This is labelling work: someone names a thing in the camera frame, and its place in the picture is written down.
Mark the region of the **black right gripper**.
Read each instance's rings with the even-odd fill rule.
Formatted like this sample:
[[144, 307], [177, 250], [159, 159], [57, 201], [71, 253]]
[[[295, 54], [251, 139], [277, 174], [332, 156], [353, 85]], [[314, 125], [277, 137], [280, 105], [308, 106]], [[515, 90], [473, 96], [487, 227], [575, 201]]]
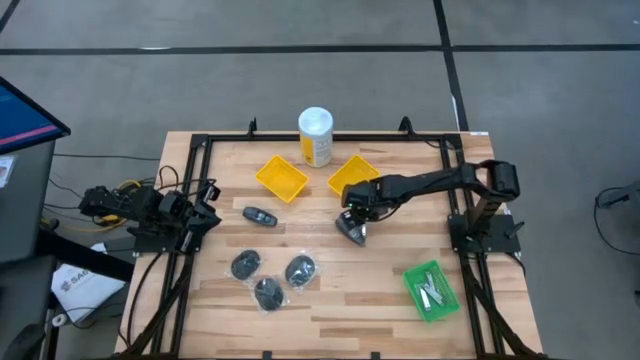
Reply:
[[353, 219], [355, 215], [368, 223], [390, 217], [399, 207], [397, 198], [388, 198], [384, 194], [389, 177], [379, 177], [346, 185], [342, 191], [342, 207], [348, 208], [345, 217]]

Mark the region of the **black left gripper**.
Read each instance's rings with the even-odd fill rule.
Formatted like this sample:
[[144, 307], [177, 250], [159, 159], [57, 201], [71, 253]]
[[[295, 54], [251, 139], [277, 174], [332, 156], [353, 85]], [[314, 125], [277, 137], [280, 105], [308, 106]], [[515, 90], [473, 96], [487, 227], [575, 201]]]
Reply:
[[207, 180], [197, 192], [198, 198], [187, 211], [183, 226], [177, 237], [175, 250], [199, 250], [204, 236], [221, 223], [216, 209], [208, 204], [215, 201], [221, 190], [215, 186], [215, 180]]

